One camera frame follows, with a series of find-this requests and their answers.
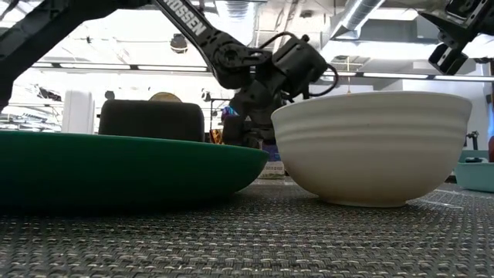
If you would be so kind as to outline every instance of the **ceiling light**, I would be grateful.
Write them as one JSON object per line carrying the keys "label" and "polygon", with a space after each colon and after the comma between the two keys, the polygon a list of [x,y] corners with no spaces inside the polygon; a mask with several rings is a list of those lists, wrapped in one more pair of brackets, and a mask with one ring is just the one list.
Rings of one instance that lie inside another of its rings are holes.
{"label": "ceiling light", "polygon": [[138,66],[138,68],[139,70],[208,71],[205,66]]}
{"label": "ceiling light", "polygon": [[104,64],[90,64],[90,63],[61,63],[63,68],[71,69],[88,69],[88,70],[129,70],[128,65],[104,65]]}
{"label": "ceiling light", "polygon": [[[199,6],[199,1],[191,1],[191,4],[194,6]],[[216,6],[215,6],[215,3],[213,3],[213,2],[205,2],[204,7],[215,8]]]}
{"label": "ceiling light", "polygon": [[436,76],[435,80],[494,82],[491,76]]}
{"label": "ceiling light", "polygon": [[408,74],[408,73],[364,73],[365,77],[376,78],[397,78],[397,79],[426,79],[427,74]]}
{"label": "ceiling light", "polygon": [[52,64],[51,63],[38,62],[38,63],[32,64],[32,66],[34,66],[34,67],[52,67]]}
{"label": "ceiling light", "polygon": [[15,22],[0,22],[0,28],[11,28],[15,25]]}
{"label": "ceiling light", "polygon": [[[327,71],[324,73],[325,76],[334,76],[334,72],[332,71]],[[338,71],[338,76],[356,76],[357,73],[351,73],[351,72],[340,72]]]}

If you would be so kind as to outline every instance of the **ceramic bowl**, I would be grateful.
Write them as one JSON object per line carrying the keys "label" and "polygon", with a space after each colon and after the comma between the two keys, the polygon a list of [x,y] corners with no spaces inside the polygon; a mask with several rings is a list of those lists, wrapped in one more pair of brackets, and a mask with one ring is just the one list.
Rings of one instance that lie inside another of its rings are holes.
{"label": "ceramic bowl", "polygon": [[326,202],[398,207],[436,189],[462,152],[472,104],[443,93],[320,97],[272,115],[293,180]]}

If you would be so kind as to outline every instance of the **gray textured mat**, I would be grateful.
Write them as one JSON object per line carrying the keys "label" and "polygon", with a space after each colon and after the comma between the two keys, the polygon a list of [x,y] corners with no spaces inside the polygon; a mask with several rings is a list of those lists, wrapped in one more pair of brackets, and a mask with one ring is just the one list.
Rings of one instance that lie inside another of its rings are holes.
{"label": "gray textured mat", "polygon": [[292,185],[162,216],[0,218],[14,276],[492,277],[494,198],[443,187],[404,208],[327,205]]}

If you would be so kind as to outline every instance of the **green plate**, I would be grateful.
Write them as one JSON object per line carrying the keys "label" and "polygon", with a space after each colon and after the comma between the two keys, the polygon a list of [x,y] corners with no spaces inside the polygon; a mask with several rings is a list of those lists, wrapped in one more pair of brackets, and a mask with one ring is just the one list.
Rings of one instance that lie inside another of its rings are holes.
{"label": "green plate", "polygon": [[0,205],[166,205],[225,197],[264,151],[188,141],[0,131]]}

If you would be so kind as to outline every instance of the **orange object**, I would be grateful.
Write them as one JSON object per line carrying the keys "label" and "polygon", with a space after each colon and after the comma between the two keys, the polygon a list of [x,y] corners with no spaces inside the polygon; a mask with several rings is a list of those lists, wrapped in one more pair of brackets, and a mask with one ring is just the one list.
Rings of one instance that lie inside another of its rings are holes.
{"label": "orange object", "polygon": [[494,162],[494,136],[489,140],[489,162]]}
{"label": "orange object", "polygon": [[494,128],[494,105],[492,103],[489,105],[490,111],[489,111],[489,131],[491,132],[490,134],[490,139],[489,139],[489,162],[494,162],[494,132],[492,132],[492,129]]}

